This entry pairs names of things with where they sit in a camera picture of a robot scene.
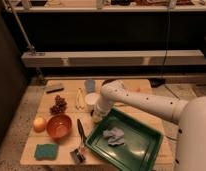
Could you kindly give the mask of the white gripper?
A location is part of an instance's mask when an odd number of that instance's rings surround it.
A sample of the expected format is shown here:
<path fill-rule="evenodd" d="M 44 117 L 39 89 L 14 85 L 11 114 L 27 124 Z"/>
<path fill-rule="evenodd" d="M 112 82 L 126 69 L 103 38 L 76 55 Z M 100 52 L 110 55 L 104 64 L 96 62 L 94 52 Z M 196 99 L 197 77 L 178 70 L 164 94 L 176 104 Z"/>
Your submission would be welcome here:
<path fill-rule="evenodd" d="M 108 115 L 108 113 L 109 113 L 109 110 L 102 111 L 98 108 L 95 108 L 92 114 L 92 121 L 94 123 L 99 123 Z"/>

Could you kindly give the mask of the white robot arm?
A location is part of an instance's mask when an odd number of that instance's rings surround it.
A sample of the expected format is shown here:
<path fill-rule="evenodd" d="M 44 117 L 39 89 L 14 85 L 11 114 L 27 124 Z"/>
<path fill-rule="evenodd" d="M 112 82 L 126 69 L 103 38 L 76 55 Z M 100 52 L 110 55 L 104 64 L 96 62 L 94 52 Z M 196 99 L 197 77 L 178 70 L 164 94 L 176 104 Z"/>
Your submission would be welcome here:
<path fill-rule="evenodd" d="M 121 102 L 178 126 L 175 171 L 206 171 L 206 96 L 183 99 L 129 91 L 121 80 L 105 80 L 92 118 L 100 122 Z"/>

